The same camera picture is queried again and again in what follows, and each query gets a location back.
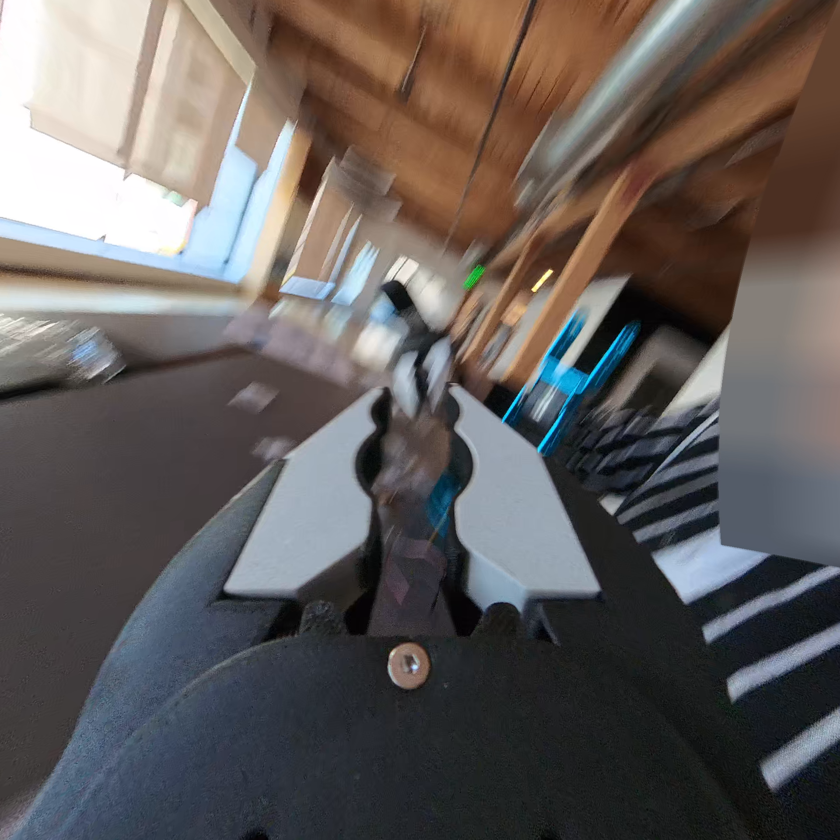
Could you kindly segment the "blue toy robot arm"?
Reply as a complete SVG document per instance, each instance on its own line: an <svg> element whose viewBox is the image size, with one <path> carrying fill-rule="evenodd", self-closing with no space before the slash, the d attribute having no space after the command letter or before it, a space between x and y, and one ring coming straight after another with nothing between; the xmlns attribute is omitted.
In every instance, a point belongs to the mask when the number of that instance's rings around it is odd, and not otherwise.
<svg viewBox="0 0 840 840"><path fill-rule="evenodd" d="M586 320L587 310L576 309L573 311L557 338L542 357L535 382L521 388L501 419L504 424L515 427L523 408L537 386L543 386L542 396L547 398L562 395L563 400L559 410L548 431L537 445L538 453L545 458L550 457L560 445L582 404L596 396L613 375L641 329L640 321L632 321L625 325L592 371L585 373L564 364L562 359L583 330Z"/></svg>

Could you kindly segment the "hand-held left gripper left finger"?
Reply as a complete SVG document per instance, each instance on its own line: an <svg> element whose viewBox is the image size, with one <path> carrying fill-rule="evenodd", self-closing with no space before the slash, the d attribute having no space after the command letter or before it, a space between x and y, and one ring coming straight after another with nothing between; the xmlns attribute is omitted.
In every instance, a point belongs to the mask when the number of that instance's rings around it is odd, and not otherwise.
<svg viewBox="0 0 840 840"><path fill-rule="evenodd" d="M224 583L241 600L331 602L374 588L379 522L371 493L392 396L375 387L295 447Z"/></svg>

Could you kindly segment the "group of clear parts bags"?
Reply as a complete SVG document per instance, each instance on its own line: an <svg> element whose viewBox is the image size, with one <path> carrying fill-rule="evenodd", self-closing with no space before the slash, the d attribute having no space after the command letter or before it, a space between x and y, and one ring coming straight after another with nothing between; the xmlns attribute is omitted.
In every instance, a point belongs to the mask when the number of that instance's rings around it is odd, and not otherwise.
<svg viewBox="0 0 840 840"><path fill-rule="evenodd" d="M253 381L238 391L227 402L227 407L257 416L277 401L278 393L274 386ZM297 441L289 437L264 436L256 441L251 454L264 463L273 463L287 458L297 444Z"/></svg>

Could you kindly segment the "silver ventilation duct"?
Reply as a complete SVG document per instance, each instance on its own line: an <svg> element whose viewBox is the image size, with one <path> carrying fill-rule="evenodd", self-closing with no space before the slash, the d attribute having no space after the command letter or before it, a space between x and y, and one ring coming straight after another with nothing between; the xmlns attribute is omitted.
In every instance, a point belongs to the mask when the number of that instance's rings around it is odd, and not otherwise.
<svg viewBox="0 0 840 840"><path fill-rule="evenodd" d="M546 122L518 174L517 207L533 206L541 190L576 175L627 124L632 111L719 27L728 2L655 2L570 111Z"/></svg>

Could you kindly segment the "blue round metal base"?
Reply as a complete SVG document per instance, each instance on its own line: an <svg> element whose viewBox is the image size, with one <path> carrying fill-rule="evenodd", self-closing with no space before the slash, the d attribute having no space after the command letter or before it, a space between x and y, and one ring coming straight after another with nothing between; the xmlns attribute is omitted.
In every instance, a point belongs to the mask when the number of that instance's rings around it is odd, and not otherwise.
<svg viewBox="0 0 840 840"><path fill-rule="evenodd" d="M431 542L446 538L452 507L461 489L461 482L452 469L445 470L434 484L425 508L432 529Z"/></svg>

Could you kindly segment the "large grid window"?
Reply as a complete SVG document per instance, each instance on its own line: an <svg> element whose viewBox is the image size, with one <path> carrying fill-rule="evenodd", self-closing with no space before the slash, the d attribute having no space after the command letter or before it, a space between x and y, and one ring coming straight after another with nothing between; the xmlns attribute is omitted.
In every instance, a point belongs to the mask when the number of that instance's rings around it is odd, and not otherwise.
<svg viewBox="0 0 840 840"><path fill-rule="evenodd" d="M2 2L2 266L267 273L301 85L272 2Z"/></svg>

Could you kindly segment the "black servo motor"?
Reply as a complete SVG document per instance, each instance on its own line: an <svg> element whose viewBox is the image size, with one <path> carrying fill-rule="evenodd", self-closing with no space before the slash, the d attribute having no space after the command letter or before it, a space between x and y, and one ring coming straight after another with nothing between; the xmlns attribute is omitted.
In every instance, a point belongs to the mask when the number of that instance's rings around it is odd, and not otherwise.
<svg viewBox="0 0 840 840"><path fill-rule="evenodd" d="M392 373L392 391L407 417L417 418L438 408L454 367L449 332L431 327L423 318L408 289L399 280L388 280L381 294L392 308L388 322L404 328L403 341Z"/></svg>

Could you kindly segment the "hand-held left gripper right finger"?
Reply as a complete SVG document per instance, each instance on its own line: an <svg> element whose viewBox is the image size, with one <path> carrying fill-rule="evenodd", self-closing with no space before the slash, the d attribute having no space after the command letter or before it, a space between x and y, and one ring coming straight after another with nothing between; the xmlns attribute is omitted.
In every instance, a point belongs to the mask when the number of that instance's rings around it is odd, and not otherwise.
<svg viewBox="0 0 840 840"><path fill-rule="evenodd" d="M537 449L459 385L454 433L469 477L454 501L463 589L480 609L592 600L602 588Z"/></svg>

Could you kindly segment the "wooden support post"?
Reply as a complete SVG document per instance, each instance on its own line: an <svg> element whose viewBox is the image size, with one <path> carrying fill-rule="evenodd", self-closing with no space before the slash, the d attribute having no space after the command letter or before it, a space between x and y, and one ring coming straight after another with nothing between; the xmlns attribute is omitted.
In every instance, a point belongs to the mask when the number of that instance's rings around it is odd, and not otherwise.
<svg viewBox="0 0 840 840"><path fill-rule="evenodd" d="M574 304L595 277L647 185L647 174L637 162L629 164L616 178L507 369L503 379L507 388L518 390L530 381L532 373L571 315Z"/></svg>

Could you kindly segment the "crumpled clear plastic wrap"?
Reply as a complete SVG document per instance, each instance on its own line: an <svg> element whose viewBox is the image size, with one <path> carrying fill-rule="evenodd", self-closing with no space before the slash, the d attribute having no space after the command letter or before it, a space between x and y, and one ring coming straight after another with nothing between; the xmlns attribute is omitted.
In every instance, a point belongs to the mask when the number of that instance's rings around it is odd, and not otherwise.
<svg viewBox="0 0 840 840"><path fill-rule="evenodd" d="M104 383L124 367L121 353L97 328L77 321L1 317L3 395Z"/></svg>

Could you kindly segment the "person's striped sweater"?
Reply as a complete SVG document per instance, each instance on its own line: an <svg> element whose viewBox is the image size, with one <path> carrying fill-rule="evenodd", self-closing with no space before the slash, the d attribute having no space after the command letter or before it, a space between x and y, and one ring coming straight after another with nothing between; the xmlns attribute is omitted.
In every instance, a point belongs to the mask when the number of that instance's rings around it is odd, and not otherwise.
<svg viewBox="0 0 840 840"><path fill-rule="evenodd" d="M681 413L593 412L568 438L567 469L648 551L722 666L773 792L838 806L838 568L725 547L719 399Z"/></svg>

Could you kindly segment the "dark grey desk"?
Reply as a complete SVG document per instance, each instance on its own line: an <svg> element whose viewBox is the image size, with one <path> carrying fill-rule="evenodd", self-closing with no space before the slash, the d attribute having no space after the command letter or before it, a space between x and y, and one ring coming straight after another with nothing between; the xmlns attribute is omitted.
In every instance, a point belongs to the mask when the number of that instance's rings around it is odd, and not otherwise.
<svg viewBox="0 0 840 840"><path fill-rule="evenodd" d="M276 402L257 416L227 407L251 382ZM2 838L134 607L263 469L256 441L299 443L362 391L240 352L2 400Z"/></svg>

